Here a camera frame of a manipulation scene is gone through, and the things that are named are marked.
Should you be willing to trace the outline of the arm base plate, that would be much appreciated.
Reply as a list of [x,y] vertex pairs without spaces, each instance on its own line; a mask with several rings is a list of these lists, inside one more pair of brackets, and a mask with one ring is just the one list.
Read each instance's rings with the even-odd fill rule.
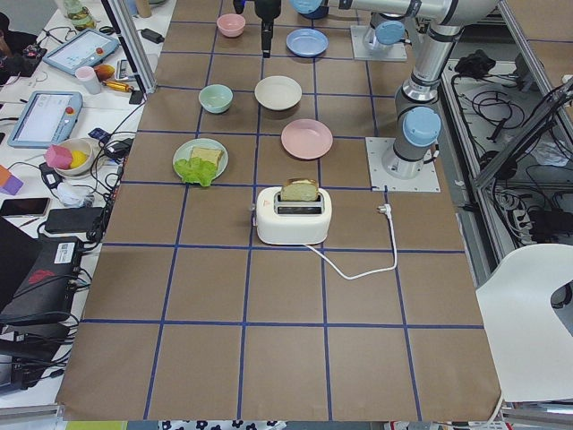
[[410,162],[394,152],[394,138],[366,137],[366,153],[374,191],[439,193],[440,184],[430,149]]
[[405,62],[406,48],[403,42],[393,45],[380,44],[370,26],[353,25],[351,41],[354,58],[364,61]]

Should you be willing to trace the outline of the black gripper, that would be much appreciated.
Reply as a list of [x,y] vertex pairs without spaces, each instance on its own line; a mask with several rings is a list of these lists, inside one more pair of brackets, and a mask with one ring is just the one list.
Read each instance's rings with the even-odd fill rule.
[[281,0],[255,0],[254,10],[261,22],[261,52],[264,58],[270,58],[273,21],[281,14]]

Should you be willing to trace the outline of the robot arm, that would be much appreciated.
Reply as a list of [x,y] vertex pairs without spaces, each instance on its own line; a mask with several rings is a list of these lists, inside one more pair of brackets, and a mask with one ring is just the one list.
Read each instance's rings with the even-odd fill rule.
[[371,13],[363,43],[371,53],[381,52],[405,40],[404,17],[390,13]]
[[426,151],[440,134],[441,119],[434,110],[440,76],[465,26],[485,18],[496,1],[293,1],[299,13],[321,6],[392,14],[400,18],[421,17],[430,21],[410,77],[398,88],[395,104],[398,136],[381,162],[391,176],[416,177]]

